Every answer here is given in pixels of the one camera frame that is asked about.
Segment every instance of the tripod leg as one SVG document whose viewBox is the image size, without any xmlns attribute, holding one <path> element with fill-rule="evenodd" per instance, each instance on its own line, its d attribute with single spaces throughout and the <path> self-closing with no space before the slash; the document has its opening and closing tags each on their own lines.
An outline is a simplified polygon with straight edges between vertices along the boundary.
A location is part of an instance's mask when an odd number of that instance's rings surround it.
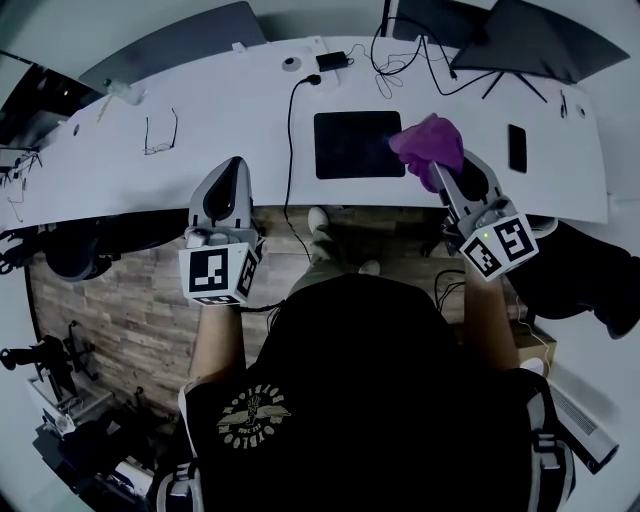
<svg viewBox="0 0 640 512">
<path fill-rule="evenodd" d="M 502 78 L 502 76 L 504 75 L 504 72 L 500 73 L 498 75 L 498 77 L 491 83 L 491 85 L 489 86 L 489 88 L 487 89 L 487 92 L 485 92 L 482 95 L 482 99 L 485 99 L 487 96 L 489 96 L 489 93 L 491 92 L 491 90 L 496 86 L 496 84 L 498 83 L 498 81 Z"/>
<path fill-rule="evenodd" d="M 536 89 L 533 85 L 531 85 L 531 82 L 529 82 L 529 80 L 527 80 L 525 77 L 523 77 L 520 73 L 515 73 L 515 75 L 518 77 L 518 79 L 524 84 L 526 85 L 529 89 L 531 89 L 533 92 L 536 93 L 536 95 L 538 96 L 538 98 L 540 98 L 542 101 L 544 101 L 545 103 L 549 103 L 545 97 L 540 94 L 538 92 L 538 89 Z"/>
</svg>

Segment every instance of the curved desk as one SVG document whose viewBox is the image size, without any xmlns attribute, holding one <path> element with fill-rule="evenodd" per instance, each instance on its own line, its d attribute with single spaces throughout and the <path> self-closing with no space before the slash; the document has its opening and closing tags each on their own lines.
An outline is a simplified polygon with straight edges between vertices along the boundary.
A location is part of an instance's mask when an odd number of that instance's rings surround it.
<svg viewBox="0 0 640 512">
<path fill-rule="evenodd" d="M 281 41 L 231 51 L 164 71 L 140 82 L 144 102 L 130 106 L 113 98 L 97 122 L 106 98 L 77 112 L 52 134 L 41 151 L 43 168 L 33 166 L 24 202 L 1 201 L 0 228 L 14 229 L 125 212 L 184 208 L 202 179 L 227 158 L 240 155 L 251 171 L 256 205 L 285 200 L 289 148 L 287 109 L 296 82 L 317 72 L 315 55 L 353 49 L 351 66 L 323 73 L 317 87 L 298 88 L 292 115 L 294 166 L 290 204 L 440 206 L 414 176 L 318 180 L 315 175 L 313 117 L 318 112 L 395 110 L 402 126 L 418 123 L 431 112 L 449 118 L 464 145 L 495 170 L 503 191 L 524 213 L 606 222 L 605 173 L 596 119 L 588 97 L 575 87 L 531 77 L 548 99 L 543 103 L 515 77 L 506 75 L 486 100 L 481 96 L 492 77 L 460 93 L 438 94 L 423 58 L 399 76 L 385 99 L 375 72 L 363 54 L 371 38 L 329 37 Z M 413 53 L 416 44 L 380 38 L 375 59 Z M 445 49 L 449 55 L 455 50 Z M 429 45 L 432 59 L 439 48 Z M 302 67 L 286 72 L 282 62 L 298 57 Z M 450 91 L 479 75 L 459 72 L 449 78 L 443 60 L 432 63 L 441 88 Z M 569 116 L 560 117 L 560 90 Z M 149 145 L 171 140 L 174 109 L 179 117 L 176 145 L 144 155 L 146 118 Z M 585 116 L 578 112 L 583 109 Z M 527 131 L 528 172 L 508 168 L 507 126 Z M 5 188 L 21 198 L 20 184 Z"/>
</svg>

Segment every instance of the white sneaker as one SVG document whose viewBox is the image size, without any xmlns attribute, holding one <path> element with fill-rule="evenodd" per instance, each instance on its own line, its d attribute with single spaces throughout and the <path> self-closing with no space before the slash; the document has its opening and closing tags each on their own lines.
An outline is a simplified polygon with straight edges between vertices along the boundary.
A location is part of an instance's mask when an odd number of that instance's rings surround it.
<svg viewBox="0 0 640 512">
<path fill-rule="evenodd" d="M 328 226 L 329 216 L 319 206 L 314 206 L 309 210 L 309 230 L 313 232 L 320 226 Z"/>
<path fill-rule="evenodd" d="M 358 270 L 358 274 L 367 274 L 369 276 L 379 276 L 380 275 L 380 263 L 376 260 L 369 260 L 362 264 L 360 270 Z"/>
</svg>

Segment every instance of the smartphone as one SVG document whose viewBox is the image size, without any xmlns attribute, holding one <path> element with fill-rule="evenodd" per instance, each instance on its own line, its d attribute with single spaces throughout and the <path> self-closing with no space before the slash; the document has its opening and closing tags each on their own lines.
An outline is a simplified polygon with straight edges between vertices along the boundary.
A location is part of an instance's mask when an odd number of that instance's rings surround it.
<svg viewBox="0 0 640 512">
<path fill-rule="evenodd" d="M 512 124 L 509 125 L 509 167 L 527 172 L 527 132 Z"/>
</svg>

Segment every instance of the eyeglasses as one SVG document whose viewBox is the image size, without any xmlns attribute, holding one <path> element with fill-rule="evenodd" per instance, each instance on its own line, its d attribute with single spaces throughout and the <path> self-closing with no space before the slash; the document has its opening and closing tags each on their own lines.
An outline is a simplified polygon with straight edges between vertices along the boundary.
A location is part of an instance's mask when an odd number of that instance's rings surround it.
<svg viewBox="0 0 640 512">
<path fill-rule="evenodd" d="M 176 145 L 176 136 L 178 135 L 178 115 L 176 114 L 176 111 L 173 110 L 173 108 L 171 109 L 171 112 L 173 112 L 173 115 L 176 118 L 176 126 L 173 129 L 173 140 L 171 141 L 171 143 L 164 142 L 162 144 L 158 144 L 157 146 L 153 146 L 152 148 L 150 148 L 148 145 L 149 118 L 147 117 L 147 131 L 144 134 L 144 154 L 145 155 L 155 155 L 156 153 L 160 153 L 161 151 L 168 151 Z"/>
</svg>

